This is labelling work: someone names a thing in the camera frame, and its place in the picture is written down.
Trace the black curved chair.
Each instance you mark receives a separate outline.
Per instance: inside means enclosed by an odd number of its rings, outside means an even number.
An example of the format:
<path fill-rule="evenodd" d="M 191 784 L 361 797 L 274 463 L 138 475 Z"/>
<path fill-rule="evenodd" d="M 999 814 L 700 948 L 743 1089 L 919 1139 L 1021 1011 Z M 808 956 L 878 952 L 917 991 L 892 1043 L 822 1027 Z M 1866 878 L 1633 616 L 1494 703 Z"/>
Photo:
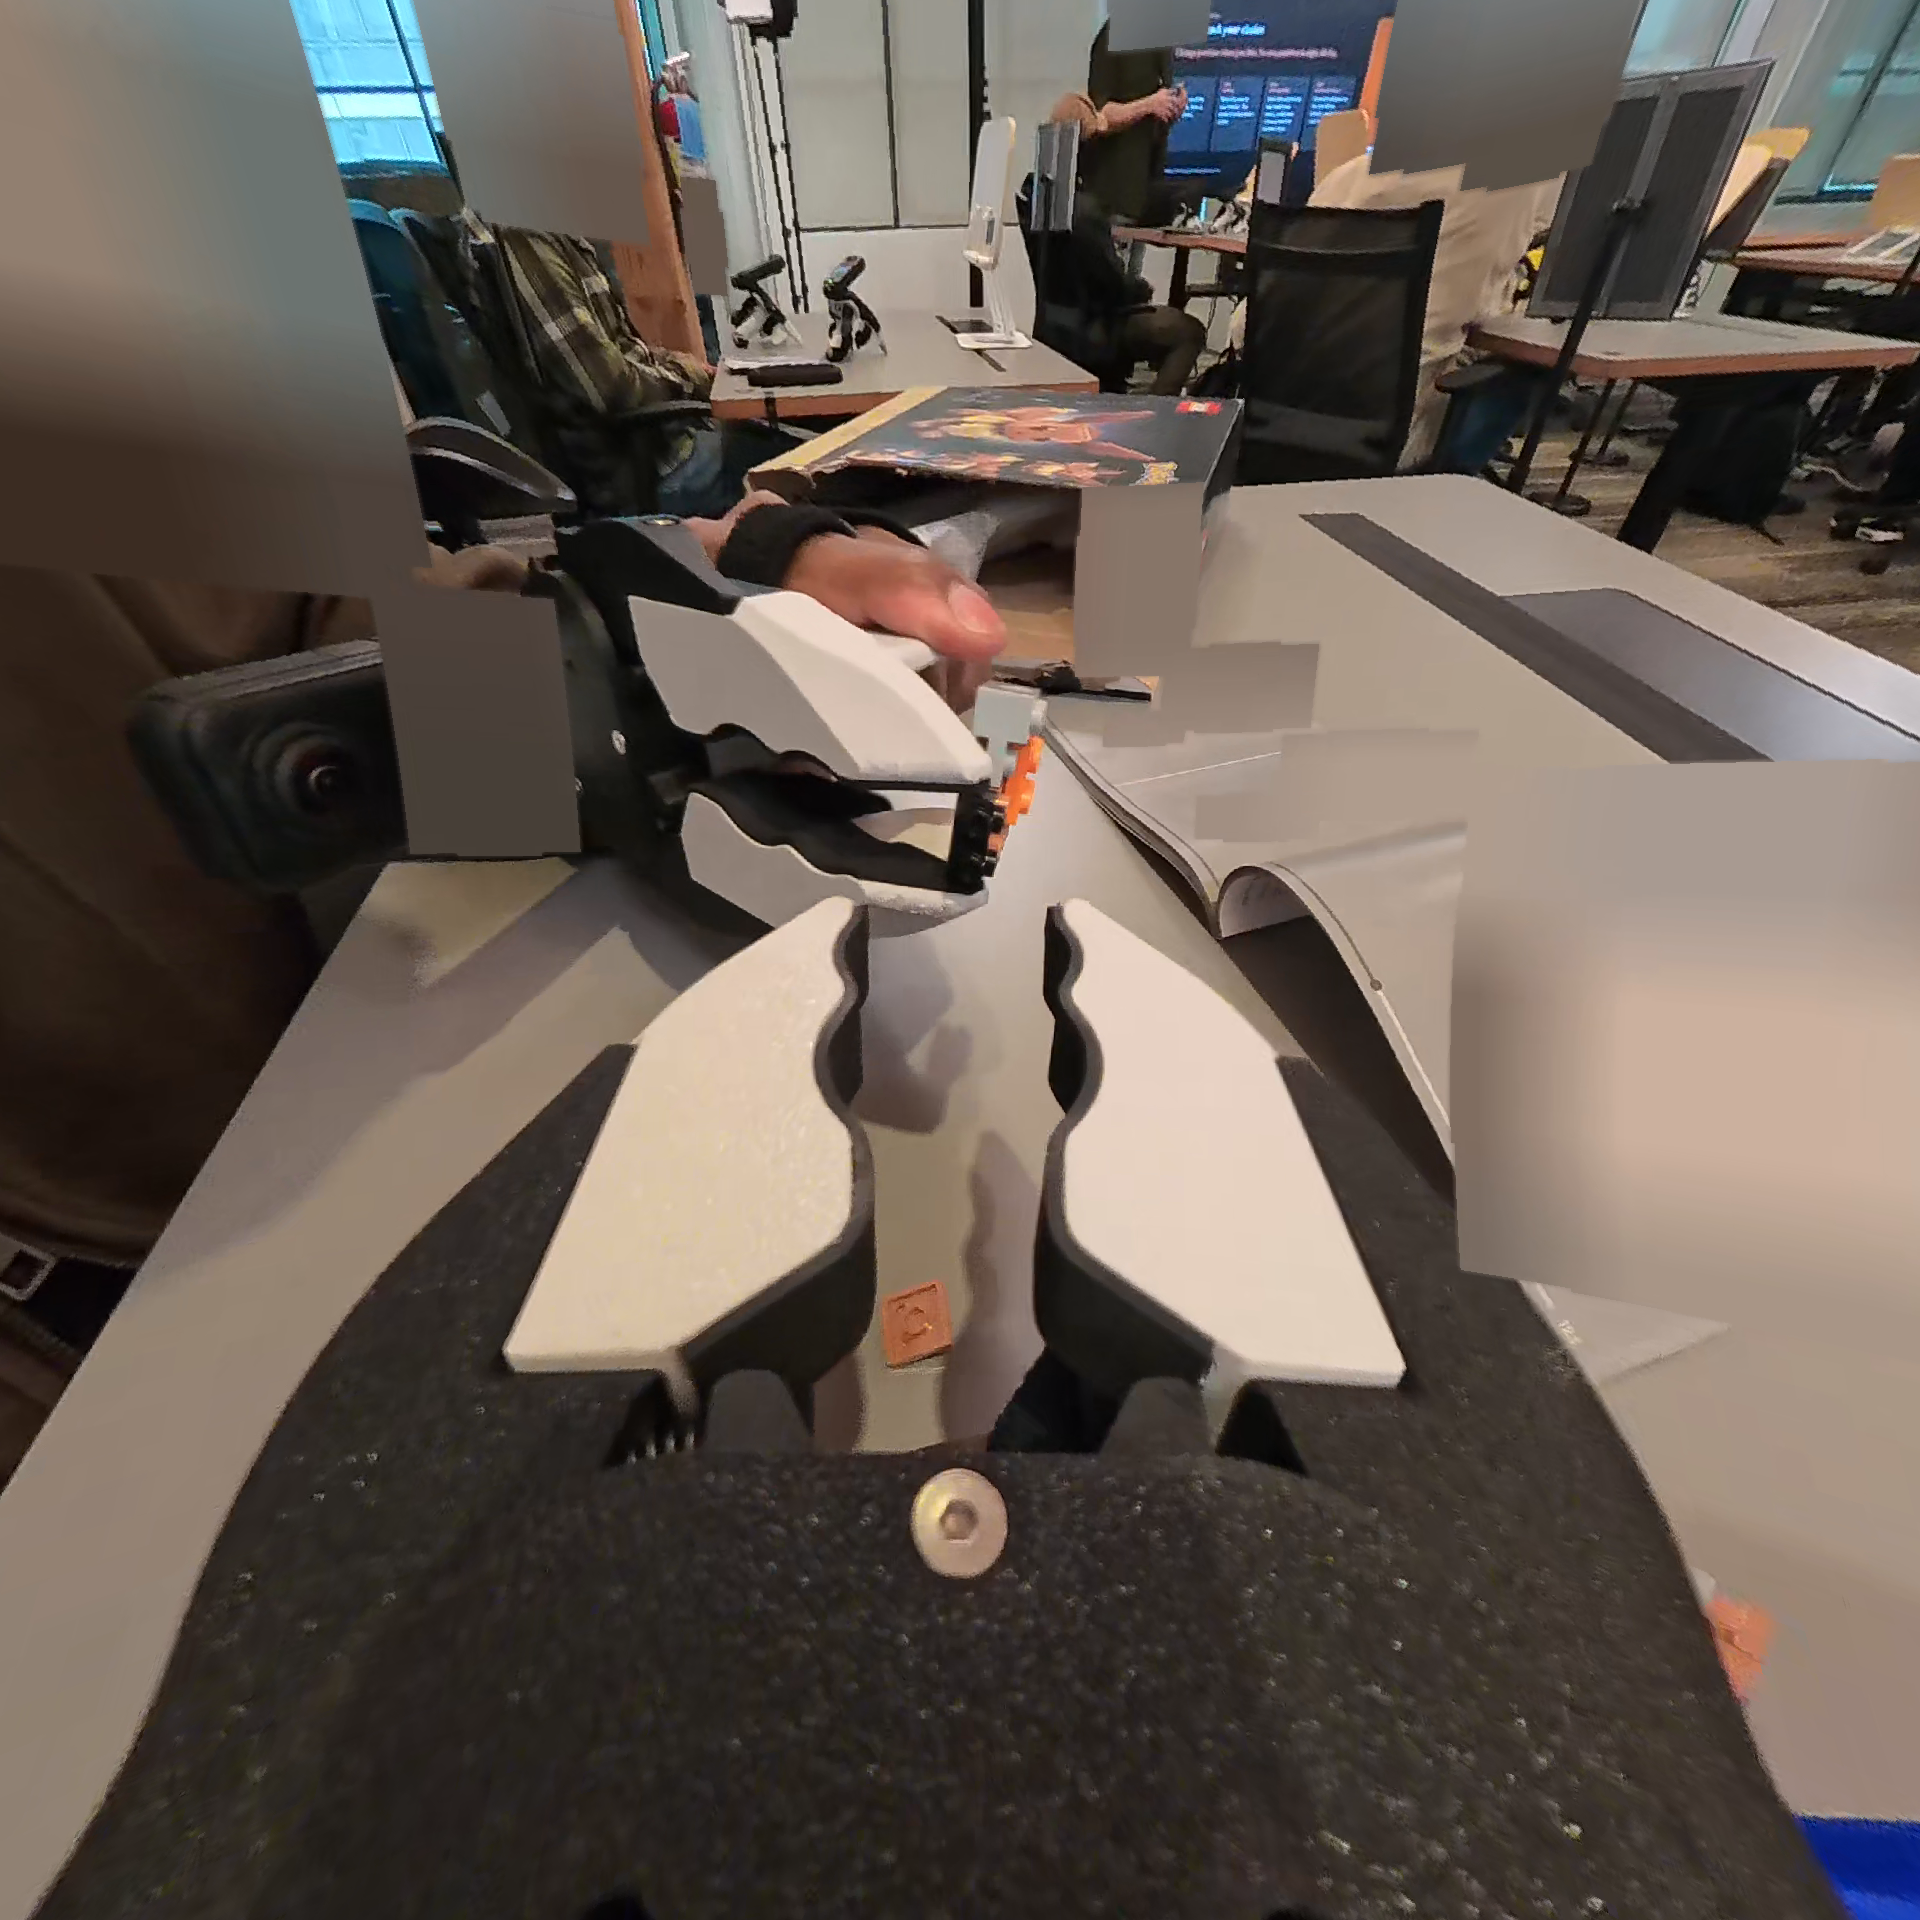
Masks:
<path fill-rule="evenodd" d="M 573 489 L 508 438 L 456 419 L 426 415 L 401 430 L 422 523 L 447 552 L 485 544 L 493 521 L 573 523 Z"/>

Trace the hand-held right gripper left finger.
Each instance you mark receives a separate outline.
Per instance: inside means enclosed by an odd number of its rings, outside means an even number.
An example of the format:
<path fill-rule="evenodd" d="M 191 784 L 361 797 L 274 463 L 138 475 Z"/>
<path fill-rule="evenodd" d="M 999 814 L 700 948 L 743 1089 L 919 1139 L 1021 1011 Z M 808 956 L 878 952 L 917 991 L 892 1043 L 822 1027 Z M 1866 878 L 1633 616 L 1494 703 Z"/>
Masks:
<path fill-rule="evenodd" d="M 824 1377 L 878 1297 L 870 917 L 813 905 L 648 1021 L 503 1344 L 521 1376 Z"/>

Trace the grey desk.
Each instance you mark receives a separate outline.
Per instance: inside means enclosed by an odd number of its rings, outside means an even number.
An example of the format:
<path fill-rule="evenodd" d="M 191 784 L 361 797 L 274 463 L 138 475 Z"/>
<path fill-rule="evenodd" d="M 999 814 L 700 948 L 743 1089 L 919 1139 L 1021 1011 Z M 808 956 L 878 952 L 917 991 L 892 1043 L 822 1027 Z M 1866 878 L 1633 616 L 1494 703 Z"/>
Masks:
<path fill-rule="evenodd" d="M 394 868 L 5 1489 L 5 1916 L 1840 1916 L 1640 1462 L 1288 1067 L 1409 1413 L 1253 1457 L 607 1465 L 508 1377 L 615 1048 L 736 936 Z"/>

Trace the grey side table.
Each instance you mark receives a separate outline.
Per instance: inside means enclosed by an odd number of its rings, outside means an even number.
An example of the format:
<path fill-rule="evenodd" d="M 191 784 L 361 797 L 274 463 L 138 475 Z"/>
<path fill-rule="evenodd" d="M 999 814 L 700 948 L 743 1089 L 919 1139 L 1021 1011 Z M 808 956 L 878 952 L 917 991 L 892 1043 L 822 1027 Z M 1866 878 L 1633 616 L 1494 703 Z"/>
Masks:
<path fill-rule="evenodd" d="M 829 421 L 857 415 L 917 388 L 1001 388 L 1012 393 L 1094 393 L 1097 377 L 1058 352 L 1030 343 L 1017 349 L 970 349 L 932 312 L 880 309 L 880 348 L 849 355 L 828 383 L 754 388 L 724 364 L 710 383 L 719 421 Z"/>

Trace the printed brick set box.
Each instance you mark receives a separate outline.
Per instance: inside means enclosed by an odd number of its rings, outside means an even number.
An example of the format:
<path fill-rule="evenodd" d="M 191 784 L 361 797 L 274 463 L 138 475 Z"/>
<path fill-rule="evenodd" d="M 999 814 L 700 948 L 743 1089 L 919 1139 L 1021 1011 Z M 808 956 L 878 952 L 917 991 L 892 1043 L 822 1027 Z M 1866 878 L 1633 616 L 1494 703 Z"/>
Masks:
<path fill-rule="evenodd" d="M 1237 397 L 919 388 L 761 463 L 751 484 L 904 527 L 970 581 L 993 559 L 1062 552 L 1074 664 L 1153 679 L 1193 646 L 1241 421 Z"/>

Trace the presentation screen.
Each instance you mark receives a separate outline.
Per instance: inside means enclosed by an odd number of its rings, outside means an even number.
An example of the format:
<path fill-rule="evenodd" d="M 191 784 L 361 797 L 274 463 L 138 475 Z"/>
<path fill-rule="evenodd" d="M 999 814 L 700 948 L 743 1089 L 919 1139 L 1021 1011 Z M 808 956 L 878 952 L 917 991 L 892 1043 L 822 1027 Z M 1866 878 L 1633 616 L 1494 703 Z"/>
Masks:
<path fill-rule="evenodd" d="M 1172 51 L 1186 93 L 1166 136 L 1169 179 L 1224 181 L 1263 139 L 1310 153 L 1324 119 L 1360 105 L 1393 3 L 1222 3 Z"/>

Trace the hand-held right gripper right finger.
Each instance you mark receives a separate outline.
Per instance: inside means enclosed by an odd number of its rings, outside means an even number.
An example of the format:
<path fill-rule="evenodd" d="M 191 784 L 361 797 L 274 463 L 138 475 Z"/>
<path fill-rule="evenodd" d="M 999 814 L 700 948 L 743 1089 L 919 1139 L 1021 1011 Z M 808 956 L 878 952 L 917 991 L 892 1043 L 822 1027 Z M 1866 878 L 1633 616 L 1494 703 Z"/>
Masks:
<path fill-rule="evenodd" d="M 1046 912 L 1039 1334 L 1090 1387 L 1396 1387 L 1406 1359 L 1279 1055 L 1090 900 Z"/>

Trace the person's left hand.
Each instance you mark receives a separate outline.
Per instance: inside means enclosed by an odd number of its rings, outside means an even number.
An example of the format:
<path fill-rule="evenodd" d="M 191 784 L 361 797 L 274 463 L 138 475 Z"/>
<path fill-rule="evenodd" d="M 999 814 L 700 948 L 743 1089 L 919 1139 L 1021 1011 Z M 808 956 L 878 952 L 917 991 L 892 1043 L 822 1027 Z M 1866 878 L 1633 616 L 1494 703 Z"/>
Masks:
<path fill-rule="evenodd" d="M 993 601 L 911 537 L 878 525 L 821 521 L 808 509 L 749 494 L 721 519 L 686 519 L 709 563 L 743 585 L 776 585 L 857 628 L 924 643 L 924 675 L 954 712 L 970 711 L 1008 630 Z"/>

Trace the grey monitor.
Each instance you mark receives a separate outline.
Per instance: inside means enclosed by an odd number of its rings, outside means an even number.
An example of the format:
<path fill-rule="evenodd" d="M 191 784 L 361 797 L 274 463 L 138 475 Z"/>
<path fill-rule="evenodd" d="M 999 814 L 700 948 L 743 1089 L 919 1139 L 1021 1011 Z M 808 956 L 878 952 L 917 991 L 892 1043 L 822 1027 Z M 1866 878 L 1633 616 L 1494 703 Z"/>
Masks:
<path fill-rule="evenodd" d="M 1669 320 L 1770 62 L 1625 79 L 1591 161 L 1553 208 L 1527 300 L 1533 320 Z"/>

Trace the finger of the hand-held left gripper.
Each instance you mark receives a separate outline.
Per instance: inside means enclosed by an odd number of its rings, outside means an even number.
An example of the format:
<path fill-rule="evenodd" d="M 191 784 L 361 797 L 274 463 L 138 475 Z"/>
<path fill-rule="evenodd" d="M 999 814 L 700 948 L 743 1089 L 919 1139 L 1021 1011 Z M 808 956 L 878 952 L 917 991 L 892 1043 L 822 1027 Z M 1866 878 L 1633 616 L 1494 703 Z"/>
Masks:
<path fill-rule="evenodd" d="M 824 776 L 721 776 L 688 790 L 688 878 L 780 927 L 828 900 L 868 912 L 874 936 L 904 936 L 977 912 L 984 880 L 950 867 L 957 797 Z"/>
<path fill-rule="evenodd" d="M 751 735 L 870 787 L 968 787 L 991 756 L 880 636 L 798 591 L 726 614 L 629 601 L 639 664 L 677 729 Z"/>

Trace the blue storage bin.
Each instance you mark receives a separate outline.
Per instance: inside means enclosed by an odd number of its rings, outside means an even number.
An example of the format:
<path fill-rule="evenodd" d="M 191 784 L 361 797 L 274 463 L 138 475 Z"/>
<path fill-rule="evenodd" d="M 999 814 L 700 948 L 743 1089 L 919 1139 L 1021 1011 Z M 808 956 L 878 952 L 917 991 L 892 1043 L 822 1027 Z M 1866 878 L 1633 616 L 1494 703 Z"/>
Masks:
<path fill-rule="evenodd" d="M 1799 1814 L 1807 1849 L 1854 1917 L 1917 1917 L 1917 1822 Z"/>

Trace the grey instruction booklet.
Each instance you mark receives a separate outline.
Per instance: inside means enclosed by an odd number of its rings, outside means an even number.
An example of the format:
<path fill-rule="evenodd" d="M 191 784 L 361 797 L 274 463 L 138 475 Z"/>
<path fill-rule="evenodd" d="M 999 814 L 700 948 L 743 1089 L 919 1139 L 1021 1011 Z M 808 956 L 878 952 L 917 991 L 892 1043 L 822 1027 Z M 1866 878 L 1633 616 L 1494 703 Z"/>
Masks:
<path fill-rule="evenodd" d="M 1184 878 L 1217 939 L 1295 919 L 1320 927 L 1454 1156 L 1454 927 L 1476 733 L 1172 739 L 1142 703 L 1058 700 L 1046 743 L 1114 825 Z"/>

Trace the person's brown jacket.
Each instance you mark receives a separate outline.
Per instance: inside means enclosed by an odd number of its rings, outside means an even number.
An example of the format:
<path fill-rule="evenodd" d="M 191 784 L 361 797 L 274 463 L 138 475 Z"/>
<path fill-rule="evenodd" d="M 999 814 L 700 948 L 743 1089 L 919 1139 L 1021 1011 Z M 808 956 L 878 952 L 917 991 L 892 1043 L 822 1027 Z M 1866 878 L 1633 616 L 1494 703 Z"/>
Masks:
<path fill-rule="evenodd" d="M 2 571 L 5 1387 L 77 1371 L 320 971 L 296 903 L 185 852 L 136 697 L 369 636 L 349 596 Z"/>

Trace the brown-edged office table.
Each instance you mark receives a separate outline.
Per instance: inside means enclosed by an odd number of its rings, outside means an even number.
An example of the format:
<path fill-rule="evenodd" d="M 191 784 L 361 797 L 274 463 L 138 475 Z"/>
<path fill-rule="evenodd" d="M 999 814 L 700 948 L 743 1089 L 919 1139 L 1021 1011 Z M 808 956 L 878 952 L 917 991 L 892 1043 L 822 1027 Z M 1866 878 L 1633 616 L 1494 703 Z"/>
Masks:
<path fill-rule="evenodd" d="M 1831 377 L 1908 368 L 1917 348 L 1873 334 L 1775 320 L 1592 320 L 1573 348 L 1570 323 L 1508 315 L 1471 327 L 1468 343 L 1514 368 L 1640 383 L 1672 401 L 1672 430 L 1616 532 L 1650 552 L 1690 492 L 1708 481 L 1737 419 L 1805 406 Z"/>

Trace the black office chair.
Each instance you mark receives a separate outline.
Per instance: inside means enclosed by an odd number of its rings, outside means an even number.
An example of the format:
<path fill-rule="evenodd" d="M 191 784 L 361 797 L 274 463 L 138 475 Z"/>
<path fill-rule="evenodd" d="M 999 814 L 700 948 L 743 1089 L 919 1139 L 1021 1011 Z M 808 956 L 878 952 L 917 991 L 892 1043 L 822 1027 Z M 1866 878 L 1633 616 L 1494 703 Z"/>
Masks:
<path fill-rule="evenodd" d="M 1421 391 L 1445 204 L 1255 204 L 1238 349 L 1238 486 L 1384 477 Z"/>

